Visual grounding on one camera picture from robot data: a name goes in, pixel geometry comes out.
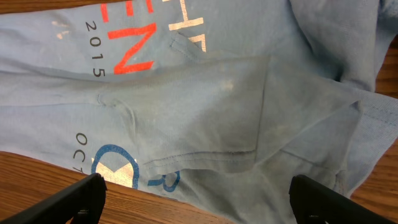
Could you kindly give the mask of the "light blue t-shirt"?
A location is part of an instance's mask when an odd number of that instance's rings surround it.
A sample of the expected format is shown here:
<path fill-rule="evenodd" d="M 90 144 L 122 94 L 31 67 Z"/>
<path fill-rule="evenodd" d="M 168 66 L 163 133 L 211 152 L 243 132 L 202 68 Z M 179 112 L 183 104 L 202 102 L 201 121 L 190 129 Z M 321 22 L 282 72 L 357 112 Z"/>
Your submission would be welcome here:
<path fill-rule="evenodd" d="M 345 195 L 397 138 L 375 92 L 396 1 L 125 1 L 1 16 L 1 150 L 294 223 L 298 174 Z"/>

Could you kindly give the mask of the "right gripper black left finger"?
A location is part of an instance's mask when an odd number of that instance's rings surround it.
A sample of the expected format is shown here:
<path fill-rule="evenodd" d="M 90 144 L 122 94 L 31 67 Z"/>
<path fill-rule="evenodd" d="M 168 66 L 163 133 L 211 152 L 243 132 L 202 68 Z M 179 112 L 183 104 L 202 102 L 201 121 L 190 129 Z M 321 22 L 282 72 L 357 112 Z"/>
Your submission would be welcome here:
<path fill-rule="evenodd" d="M 104 178 L 94 173 L 1 224 L 97 224 L 104 209 L 106 191 Z"/>

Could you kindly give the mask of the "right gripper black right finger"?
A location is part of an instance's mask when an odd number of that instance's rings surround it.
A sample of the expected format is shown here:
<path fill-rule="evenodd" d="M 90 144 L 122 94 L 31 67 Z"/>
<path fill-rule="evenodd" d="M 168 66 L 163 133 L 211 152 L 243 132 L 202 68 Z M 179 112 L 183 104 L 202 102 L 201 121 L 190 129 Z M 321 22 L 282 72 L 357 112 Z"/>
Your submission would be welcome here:
<path fill-rule="evenodd" d="M 305 175 L 292 177 L 289 196 L 298 224 L 395 224 Z"/>

